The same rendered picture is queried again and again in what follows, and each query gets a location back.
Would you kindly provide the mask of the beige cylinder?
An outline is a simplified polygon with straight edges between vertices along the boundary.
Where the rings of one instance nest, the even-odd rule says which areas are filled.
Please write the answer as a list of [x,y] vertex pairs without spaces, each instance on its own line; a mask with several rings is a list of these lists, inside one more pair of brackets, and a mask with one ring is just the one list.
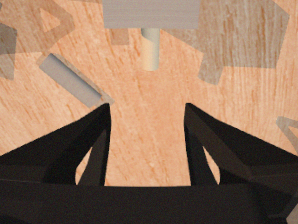
[[141,28],[141,67],[146,71],[159,68],[160,28]]

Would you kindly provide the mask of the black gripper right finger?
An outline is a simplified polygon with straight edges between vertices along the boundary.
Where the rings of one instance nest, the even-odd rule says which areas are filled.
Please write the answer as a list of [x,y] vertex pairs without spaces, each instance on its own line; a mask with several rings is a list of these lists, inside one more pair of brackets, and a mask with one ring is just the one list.
[[192,103],[185,104],[184,134],[191,186],[218,185],[205,148],[218,166],[219,185],[254,185],[269,221],[286,220],[298,204],[298,156],[226,124]]

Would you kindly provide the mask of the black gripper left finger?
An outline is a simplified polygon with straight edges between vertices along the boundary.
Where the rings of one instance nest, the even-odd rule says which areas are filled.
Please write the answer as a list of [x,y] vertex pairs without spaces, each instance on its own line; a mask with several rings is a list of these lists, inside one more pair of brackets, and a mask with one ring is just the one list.
[[104,186],[110,136],[110,105],[104,103],[82,118],[1,155],[0,177],[76,185],[77,167],[92,147],[77,185]]

